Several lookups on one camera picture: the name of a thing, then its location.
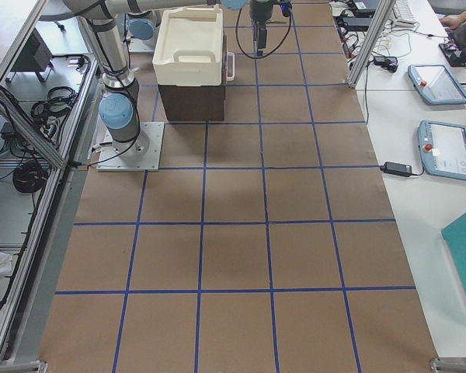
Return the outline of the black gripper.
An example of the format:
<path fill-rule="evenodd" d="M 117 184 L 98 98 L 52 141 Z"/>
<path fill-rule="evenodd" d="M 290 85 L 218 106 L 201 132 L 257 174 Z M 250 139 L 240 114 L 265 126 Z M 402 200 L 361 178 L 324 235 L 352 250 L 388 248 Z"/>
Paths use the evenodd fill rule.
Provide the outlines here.
<path fill-rule="evenodd" d="M 270 0 L 251 0 L 249 3 L 249 16 L 252 22 L 252 36 L 255 50 L 255 58 L 263 56 L 266 48 L 267 29 L 265 22 L 271 19 L 273 14 L 273 2 Z"/>

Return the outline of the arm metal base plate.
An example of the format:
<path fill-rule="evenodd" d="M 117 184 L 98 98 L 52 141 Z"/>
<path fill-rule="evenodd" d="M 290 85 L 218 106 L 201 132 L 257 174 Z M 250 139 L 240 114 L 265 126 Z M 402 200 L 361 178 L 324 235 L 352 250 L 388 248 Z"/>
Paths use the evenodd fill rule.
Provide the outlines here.
<path fill-rule="evenodd" d="M 96 168 L 101 172 L 158 171 L 164 130 L 164 122 L 141 122 L 139 137 L 133 144 L 113 142 L 105 130 L 103 142 L 110 144 L 100 148 Z"/>

